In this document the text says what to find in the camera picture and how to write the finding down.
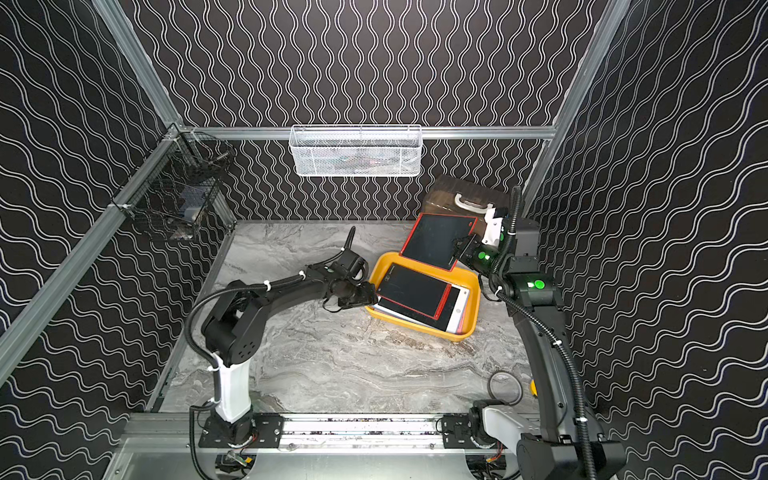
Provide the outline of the yellow storage tray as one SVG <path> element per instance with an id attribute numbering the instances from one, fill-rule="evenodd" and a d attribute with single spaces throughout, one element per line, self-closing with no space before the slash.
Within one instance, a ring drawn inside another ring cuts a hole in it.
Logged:
<path id="1" fill-rule="evenodd" d="M 377 303 L 366 310 L 374 318 L 453 342 L 475 331 L 481 294 L 469 270 L 448 271 L 388 252 L 370 282 Z"/>

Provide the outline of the blue white writing tablet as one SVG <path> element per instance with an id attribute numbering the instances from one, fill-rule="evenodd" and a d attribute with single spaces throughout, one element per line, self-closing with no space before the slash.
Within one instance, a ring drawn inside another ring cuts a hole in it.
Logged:
<path id="1" fill-rule="evenodd" d="M 438 319 L 410 310 L 396 304 L 384 302 L 373 306 L 377 312 L 395 317 L 397 319 L 419 324 L 435 330 L 457 334 L 462 327 L 463 315 L 458 313 L 443 312 Z"/>

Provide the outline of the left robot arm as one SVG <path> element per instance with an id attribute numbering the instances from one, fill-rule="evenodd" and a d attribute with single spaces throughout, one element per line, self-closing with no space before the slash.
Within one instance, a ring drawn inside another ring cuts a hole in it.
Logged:
<path id="1" fill-rule="evenodd" d="M 213 374 L 213 397 L 191 406 L 192 448 L 242 448 L 258 440 L 278 445 L 278 433 L 262 434 L 250 397 L 250 361 L 259 350 L 268 320 L 311 301 L 336 301 L 335 312 L 372 306 L 375 287 L 369 264 L 352 249 L 352 226 L 344 245 L 330 258 L 309 264 L 276 281 L 233 281 L 199 300 L 184 321 L 183 337 Z"/>

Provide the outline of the large red writing tablet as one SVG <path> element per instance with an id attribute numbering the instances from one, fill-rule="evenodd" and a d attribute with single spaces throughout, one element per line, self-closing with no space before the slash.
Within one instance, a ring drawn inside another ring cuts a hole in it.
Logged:
<path id="1" fill-rule="evenodd" d="M 457 263 L 455 241 L 469 236 L 476 223 L 474 216 L 421 213 L 403 244 L 400 256 L 451 271 Z"/>

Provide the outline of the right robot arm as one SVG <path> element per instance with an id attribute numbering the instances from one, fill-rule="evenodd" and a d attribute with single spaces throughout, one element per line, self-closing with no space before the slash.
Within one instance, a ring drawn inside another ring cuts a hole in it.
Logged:
<path id="1" fill-rule="evenodd" d="M 606 437 L 588 404 L 565 333 L 563 295 L 534 255 L 522 252 L 523 199 L 486 209 L 486 232 L 456 240 L 453 256 L 476 272 L 484 296 L 505 305 L 523 345 L 536 387 L 537 425 L 505 402 L 477 401 L 470 410 L 471 439 L 508 454 L 508 479 L 611 479 L 626 464 L 624 446 Z"/>

